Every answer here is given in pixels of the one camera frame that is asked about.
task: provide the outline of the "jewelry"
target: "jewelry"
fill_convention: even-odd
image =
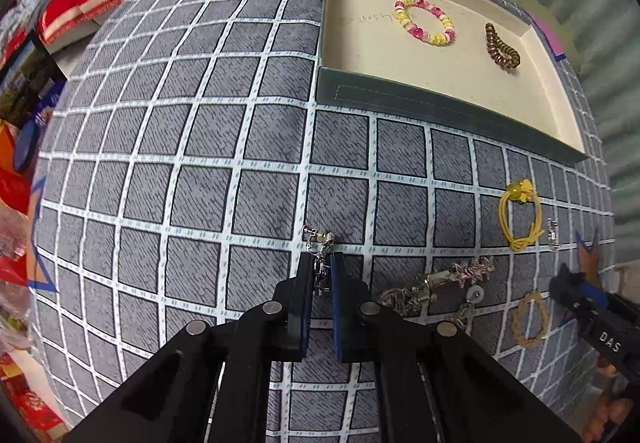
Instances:
[[[536,219],[529,227],[529,235],[514,239],[507,221],[507,201],[519,201],[520,203],[533,202],[536,207]],[[533,189],[533,185],[528,179],[521,179],[518,182],[507,185],[507,190],[500,196],[498,202],[498,223],[503,235],[507,238],[509,246],[513,251],[521,251],[527,246],[536,242],[545,230],[542,230],[542,205],[540,198]]]
[[[505,44],[495,32],[494,26],[488,22],[484,26],[486,32],[486,49],[494,62],[503,69],[515,69],[520,65],[520,54]]]
[[[400,24],[407,30],[411,35],[413,35],[416,39],[419,39],[423,42],[428,42],[429,44],[433,44],[434,46],[443,46],[452,42],[456,36],[456,32],[453,29],[453,23],[451,19],[445,14],[441,9],[439,9],[434,4],[431,4],[425,0],[399,0],[396,1],[394,5],[394,11],[396,13],[396,19],[400,21]],[[422,8],[427,12],[431,12],[434,16],[440,19],[440,22],[444,26],[444,34],[443,33],[434,33],[431,35],[429,32],[425,32],[422,28],[419,28],[409,16],[408,8],[412,6],[416,6],[417,8]]]
[[[540,331],[535,334],[533,338],[526,338],[522,333],[522,329],[520,328],[520,319],[529,309],[529,302],[534,301],[538,306],[538,312],[540,313],[540,322],[542,326],[540,327]],[[542,294],[539,291],[532,291],[527,293],[524,297],[520,299],[518,302],[518,307],[516,311],[513,313],[513,318],[511,319],[511,333],[513,334],[513,339],[516,341],[516,344],[522,347],[526,347],[527,349],[531,347],[539,346],[542,342],[542,337],[545,335],[546,330],[549,327],[549,312],[546,310],[545,301],[542,298]]]
[[[464,331],[466,324],[468,324],[476,312],[476,304],[482,302],[483,298],[484,289],[482,289],[482,287],[477,284],[470,287],[466,291],[465,301],[460,304],[458,311],[447,317],[447,320],[453,322],[453,324]]]
[[[331,288],[329,287],[329,267],[325,264],[324,259],[329,252],[329,249],[334,246],[335,234],[325,228],[310,229],[306,225],[302,227],[302,235],[308,235],[306,239],[306,251],[308,251],[314,258],[314,294],[322,296],[325,293],[329,293]],[[321,247],[319,251],[314,251],[314,243],[320,243]]]
[[[418,276],[410,289],[399,287],[388,289],[380,295],[378,302],[391,308],[402,317],[412,313],[420,313],[423,304],[438,298],[433,290],[446,282],[457,282],[462,288],[467,282],[475,285],[481,280],[488,280],[495,270],[494,257],[473,257],[470,265],[469,263],[454,263],[452,268],[453,271],[444,269],[436,273],[423,273]]]
[[[560,238],[558,237],[558,222],[551,218],[546,219],[546,238],[549,241],[551,251],[560,249]]]

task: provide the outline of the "orange star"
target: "orange star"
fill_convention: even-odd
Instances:
[[[598,289],[600,280],[598,279],[598,263],[600,262],[600,250],[598,249],[598,231],[593,234],[593,245],[587,246],[580,237],[580,233],[575,232],[575,241],[578,245],[578,262],[580,269],[584,273],[585,280]]]

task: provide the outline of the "pink and yellow beaded bracelet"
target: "pink and yellow beaded bracelet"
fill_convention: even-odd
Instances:
[[[433,44],[434,46],[444,46],[445,44],[449,44],[453,41],[456,36],[456,31],[453,29],[453,23],[451,19],[447,17],[441,9],[439,9],[434,4],[431,4],[425,0],[399,0],[396,1],[395,12],[396,19],[400,21],[400,24],[407,30],[411,35],[415,38],[428,42],[429,44]],[[444,26],[444,33],[429,33],[425,32],[422,28],[419,28],[409,16],[408,8],[412,6],[416,6],[417,8],[422,8],[427,12],[432,13]]]

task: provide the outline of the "gold chain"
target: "gold chain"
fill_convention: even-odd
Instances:
[[[529,302],[531,301],[534,301],[538,306],[538,312],[540,313],[540,322],[542,323],[542,327],[533,338],[527,338],[522,333],[522,329],[520,329],[520,319],[526,313]],[[542,298],[542,294],[539,291],[532,291],[530,293],[527,293],[527,295],[522,297],[520,299],[520,302],[518,302],[518,307],[516,308],[516,311],[513,314],[513,319],[511,320],[511,333],[513,333],[513,339],[516,341],[516,344],[522,347],[526,347],[527,349],[539,346],[540,342],[542,342],[542,337],[548,330],[548,327],[549,312],[546,310],[546,305],[544,299]]]

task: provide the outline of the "beaded bracelet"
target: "beaded bracelet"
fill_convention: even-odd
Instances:
[[[488,22],[484,26],[486,49],[494,62],[504,69],[515,69],[520,65],[520,54],[498,37],[494,26]]]
[[[443,33],[434,33],[433,35],[429,32],[425,32],[422,28],[419,28],[409,17],[408,8],[412,6],[416,6],[417,8],[422,8],[427,12],[431,12],[434,16],[440,19],[440,22],[444,26],[444,34]],[[447,17],[441,9],[439,9],[434,4],[431,4],[425,0],[399,0],[396,1],[395,4],[396,11],[396,19],[400,21],[400,24],[407,30],[411,35],[415,38],[428,42],[429,44],[433,44],[434,46],[443,46],[452,42],[456,36],[456,32],[453,29],[453,23],[451,19]]]

